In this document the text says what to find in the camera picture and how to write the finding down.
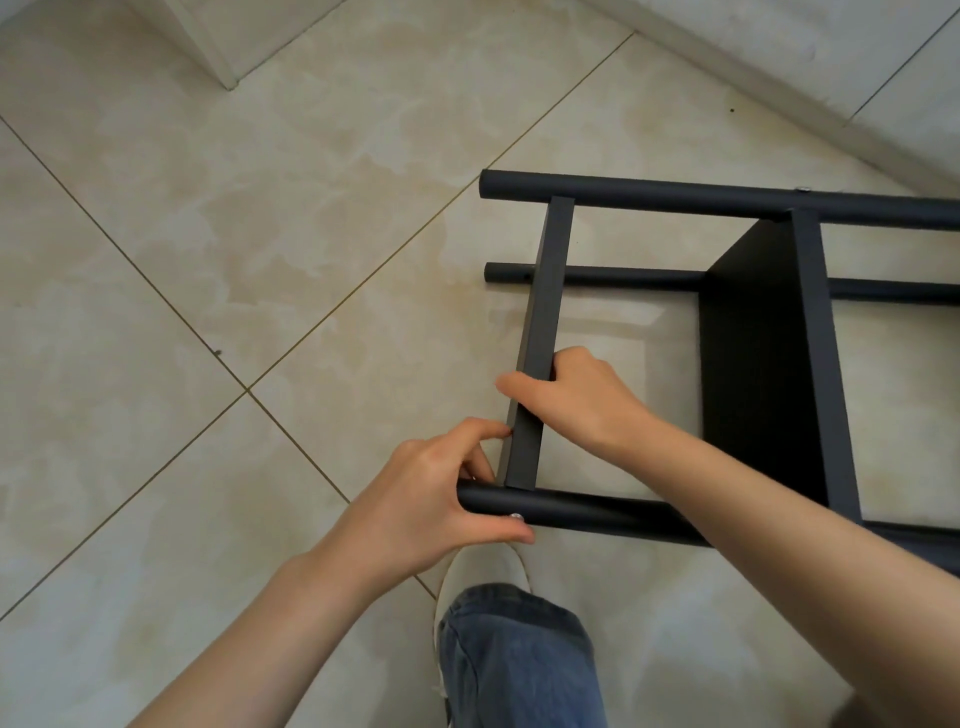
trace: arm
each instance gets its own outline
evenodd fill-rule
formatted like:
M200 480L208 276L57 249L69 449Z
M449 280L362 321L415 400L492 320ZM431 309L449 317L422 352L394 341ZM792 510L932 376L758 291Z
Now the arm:
M960 580L655 417L613 368L558 352L497 388L642 480L897 725L960 716Z
M458 475L493 480L480 441L509 433L502 423L468 419L446 435L400 445L329 533L281 566L131 727L285 725L330 653L381 595L459 546L533 543L522 521L467 513L457 501Z

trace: jeans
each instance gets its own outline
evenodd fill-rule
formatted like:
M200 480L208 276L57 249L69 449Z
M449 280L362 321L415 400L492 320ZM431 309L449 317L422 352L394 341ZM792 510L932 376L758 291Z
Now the jeans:
M454 728L605 728L580 620L510 584L463 591L438 633Z

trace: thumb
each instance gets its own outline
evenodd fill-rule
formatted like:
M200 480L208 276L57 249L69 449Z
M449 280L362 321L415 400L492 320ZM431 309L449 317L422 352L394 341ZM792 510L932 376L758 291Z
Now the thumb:
M523 372L507 372L496 378L495 385L501 395L518 401L534 414L538 414L546 403L551 383L534 379Z
M536 540L534 529L513 516L479 516L464 514L461 533L465 546L473 544L492 544L500 541L517 541L532 544Z

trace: foot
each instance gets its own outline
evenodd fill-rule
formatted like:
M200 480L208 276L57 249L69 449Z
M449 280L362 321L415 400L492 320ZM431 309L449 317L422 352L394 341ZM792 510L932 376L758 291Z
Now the foot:
M530 580L527 578L523 561L511 546L482 544L461 548L450 562L444 581L440 585L440 593L437 595L437 611L433 617L434 655L437 654L437 632L446 610L464 590L478 584L513 584L524 592L530 592ZM440 685L442 691L444 686L442 674Z

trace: person's right hand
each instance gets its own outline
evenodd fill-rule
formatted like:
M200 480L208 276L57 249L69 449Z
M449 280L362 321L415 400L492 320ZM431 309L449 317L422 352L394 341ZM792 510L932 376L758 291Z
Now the person's right hand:
M637 438L659 420L610 364L584 347L557 352L553 366L555 381L509 372L496 379L496 388L567 440L626 470Z

